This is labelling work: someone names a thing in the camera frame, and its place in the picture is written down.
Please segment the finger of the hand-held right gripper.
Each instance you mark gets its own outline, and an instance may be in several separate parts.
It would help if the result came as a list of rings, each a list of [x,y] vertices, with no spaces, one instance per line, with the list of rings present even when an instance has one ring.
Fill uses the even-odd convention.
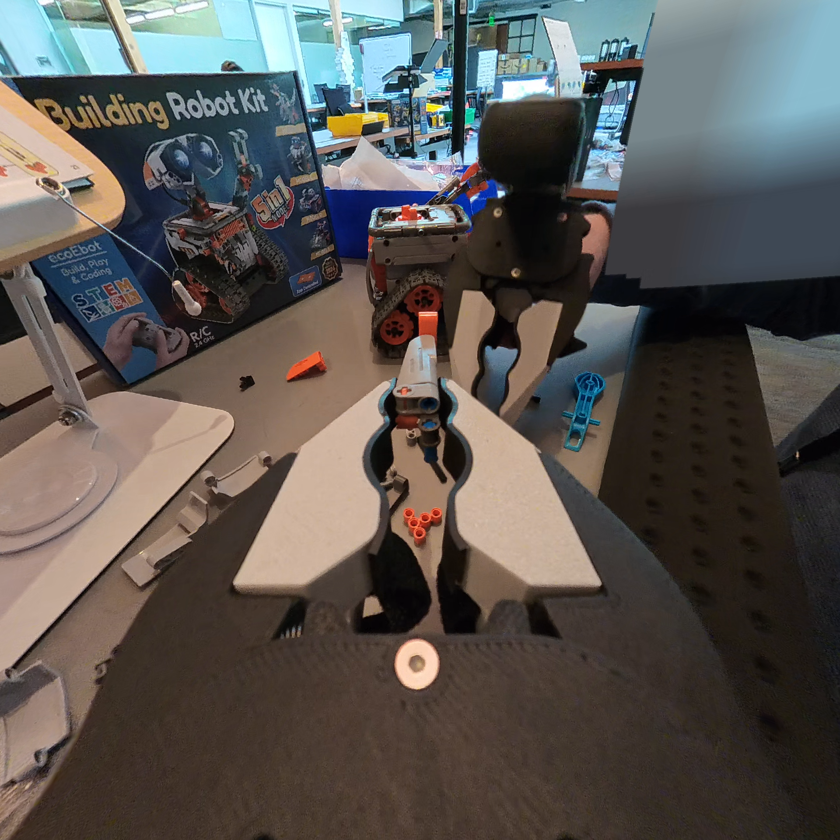
[[[450,379],[478,396],[486,372],[485,351],[500,326],[498,312],[480,290],[465,290],[458,308],[455,336],[449,347]]]
[[[550,368],[550,352],[561,315],[558,301],[537,301],[516,321],[518,351],[507,370],[499,417],[514,424]]]

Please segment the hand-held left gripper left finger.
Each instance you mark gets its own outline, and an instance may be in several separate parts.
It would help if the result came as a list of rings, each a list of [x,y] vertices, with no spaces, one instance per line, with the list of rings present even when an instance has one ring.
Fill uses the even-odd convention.
[[[362,601],[389,528],[394,381],[300,447],[233,581],[245,595]]]

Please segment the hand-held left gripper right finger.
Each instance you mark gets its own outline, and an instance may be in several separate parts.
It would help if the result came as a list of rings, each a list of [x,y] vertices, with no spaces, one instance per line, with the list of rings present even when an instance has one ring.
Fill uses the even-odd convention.
[[[471,599],[589,595],[599,574],[538,449],[453,380],[441,577]]]

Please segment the grey toy actuator assembly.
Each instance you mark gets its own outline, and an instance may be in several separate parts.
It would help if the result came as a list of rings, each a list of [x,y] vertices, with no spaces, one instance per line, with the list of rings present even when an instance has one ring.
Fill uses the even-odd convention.
[[[424,463],[447,485],[440,448],[445,440],[444,409],[448,404],[438,376],[436,339],[429,334],[411,339],[397,377],[387,385],[381,409],[389,424],[388,434],[398,429],[413,433]]]

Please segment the person's right forearm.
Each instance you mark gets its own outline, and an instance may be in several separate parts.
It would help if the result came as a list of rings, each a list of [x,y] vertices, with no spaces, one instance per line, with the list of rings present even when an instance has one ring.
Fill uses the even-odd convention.
[[[839,277],[724,285],[643,288],[638,278],[601,272],[591,300],[741,321],[776,336],[807,341],[839,334]]]

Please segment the light blue separator tool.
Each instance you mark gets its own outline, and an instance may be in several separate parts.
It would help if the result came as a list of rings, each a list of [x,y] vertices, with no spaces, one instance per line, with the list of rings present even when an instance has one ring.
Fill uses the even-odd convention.
[[[579,452],[585,441],[590,426],[599,426],[601,422],[592,418],[595,403],[605,389],[605,380],[597,373],[585,371],[574,378],[576,393],[574,410],[564,411],[563,416],[570,421],[570,426],[564,441],[564,448]]]

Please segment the grey tracked toy robot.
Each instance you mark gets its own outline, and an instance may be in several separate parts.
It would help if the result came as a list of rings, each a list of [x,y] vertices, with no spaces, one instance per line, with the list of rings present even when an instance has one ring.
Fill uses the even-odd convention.
[[[470,211],[457,200],[486,189],[487,178],[476,162],[428,203],[372,211],[365,287],[373,307],[371,342],[383,358],[400,361],[429,314],[437,315],[437,351],[448,352],[445,286],[471,225]]]

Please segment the orange T-shaped connector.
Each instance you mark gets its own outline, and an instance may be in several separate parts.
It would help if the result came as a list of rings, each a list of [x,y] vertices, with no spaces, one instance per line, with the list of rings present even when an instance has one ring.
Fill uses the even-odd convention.
[[[402,510],[403,524],[418,548],[425,545],[430,530],[442,524],[443,517],[444,511],[439,507],[432,507],[427,511],[416,511],[410,507]]]

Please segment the black studded foam mat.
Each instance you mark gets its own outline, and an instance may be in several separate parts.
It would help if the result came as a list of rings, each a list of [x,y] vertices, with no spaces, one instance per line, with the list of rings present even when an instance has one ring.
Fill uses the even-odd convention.
[[[600,496],[699,613],[805,836],[823,837],[820,669],[742,324],[642,316]]]

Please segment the white stand with wooden tray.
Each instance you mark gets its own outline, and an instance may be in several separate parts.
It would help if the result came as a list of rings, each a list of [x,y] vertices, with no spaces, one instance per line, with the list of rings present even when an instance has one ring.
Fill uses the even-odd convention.
[[[2,186],[2,283],[52,387],[58,418],[1,460],[1,665],[58,617],[228,440],[225,411],[133,392],[85,397],[31,262],[122,220],[108,167],[2,83],[2,107],[79,162],[93,186]]]

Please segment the blue plastic bin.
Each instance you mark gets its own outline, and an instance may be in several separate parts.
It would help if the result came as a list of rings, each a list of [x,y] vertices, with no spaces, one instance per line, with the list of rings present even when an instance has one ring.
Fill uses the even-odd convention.
[[[327,216],[316,224],[311,237],[311,257],[319,259],[328,253],[337,258],[362,259],[368,255],[369,238],[384,236],[404,245],[409,238],[419,238],[426,245],[442,239],[446,248],[466,236],[474,210],[471,196],[490,189],[497,196],[496,184],[486,175],[475,176],[467,183],[467,192],[451,205],[432,206],[435,189],[367,190],[326,188]]]

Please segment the white crumpled paper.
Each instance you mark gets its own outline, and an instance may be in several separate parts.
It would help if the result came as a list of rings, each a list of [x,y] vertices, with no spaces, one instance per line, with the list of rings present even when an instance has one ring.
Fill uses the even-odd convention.
[[[333,190],[437,193],[456,174],[458,164],[385,157],[360,137],[351,157],[340,165],[322,166],[323,184]]]

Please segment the black pole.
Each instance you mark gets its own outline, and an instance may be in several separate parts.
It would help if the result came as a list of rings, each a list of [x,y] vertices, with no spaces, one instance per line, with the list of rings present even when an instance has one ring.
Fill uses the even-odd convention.
[[[450,105],[453,111],[451,124],[451,150],[463,163],[466,143],[466,77],[469,26],[469,1],[454,1],[452,90]]]

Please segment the white flip chart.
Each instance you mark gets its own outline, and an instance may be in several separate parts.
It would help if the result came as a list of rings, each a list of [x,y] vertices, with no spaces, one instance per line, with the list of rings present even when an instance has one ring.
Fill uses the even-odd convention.
[[[556,95],[562,98],[582,97],[584,77],[570,25],[563,20],[542,16],[542,26],[553,54]]]

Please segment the whiteboard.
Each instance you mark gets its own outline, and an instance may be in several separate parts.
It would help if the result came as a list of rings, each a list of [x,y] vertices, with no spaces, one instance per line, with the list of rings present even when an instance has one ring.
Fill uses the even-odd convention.
[[[384,91],[386,76],[396,67],[413,63],[412,35],[395,35],[361,38],[362,83],[368,99],[378,98]]]

